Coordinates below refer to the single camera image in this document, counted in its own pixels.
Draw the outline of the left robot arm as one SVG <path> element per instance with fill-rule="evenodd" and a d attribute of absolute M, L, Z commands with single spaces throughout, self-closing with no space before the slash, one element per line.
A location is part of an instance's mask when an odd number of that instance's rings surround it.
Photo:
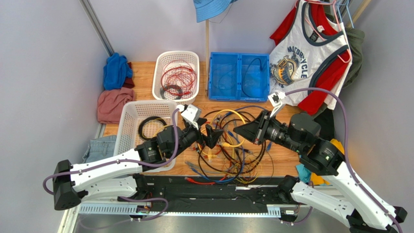
<path fill-rule="evenodd" d="M 62 160 L 42 185 L 53 196 L 54 209 L 67 210 L 88 197 L 107 197 L 109 193 L 102 187 L 103 182 L 166 166 L 194 143 L 213 148 L 223 133 L 222 129 L 207 124 L 205 118 L 193 124 L 186 122 L 184 129 L 173 123 L 151 139 L 116 156 L 82 164 Z"/>

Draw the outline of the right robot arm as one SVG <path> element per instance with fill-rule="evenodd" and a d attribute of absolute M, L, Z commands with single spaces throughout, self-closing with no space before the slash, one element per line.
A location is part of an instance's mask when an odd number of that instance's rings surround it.
<path fill-rule="evenodd" d="M 340 200 L 327 195 L 287 175 L 277 186 L 277 194 L 284 202 L 309 205 L 335 218 L 352 233 L 398 232 L 407 211 L 388 204 L 365 187 L 347 166 L 344 154 L 320 137 L 320 130 L 321 126 L 307 113 L 295 114 L 285 124 L 264 110 L 254 121 L 236 127 L 234 132 L 257 145 L 271 141 L 297 152 L 305 168 L 328 181 L 344 197 Z"/>

